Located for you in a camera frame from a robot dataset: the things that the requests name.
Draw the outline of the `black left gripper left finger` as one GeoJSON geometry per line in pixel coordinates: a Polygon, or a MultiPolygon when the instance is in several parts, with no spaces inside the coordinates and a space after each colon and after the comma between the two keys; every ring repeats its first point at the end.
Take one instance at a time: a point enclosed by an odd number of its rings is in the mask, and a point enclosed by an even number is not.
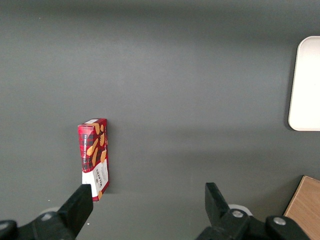
{"type": "Polygon", "coordinates": [[[74,240],[93,211],[92,188],[82,184],[57,211],[47,211],[23,226],[0,222],[2,240],[74,240]]]}

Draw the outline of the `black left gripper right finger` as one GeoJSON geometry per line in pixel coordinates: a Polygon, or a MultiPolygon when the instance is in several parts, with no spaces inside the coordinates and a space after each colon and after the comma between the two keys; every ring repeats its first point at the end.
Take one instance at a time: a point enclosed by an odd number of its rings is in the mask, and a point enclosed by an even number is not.
{"type": "Polygon", "coordinates": [[[264,222],[239,208],[230,208],[214,182],[205,184],[205,210],[210,221],[198,240],[308,240],[291,218],[268,216],[264,222]]]}

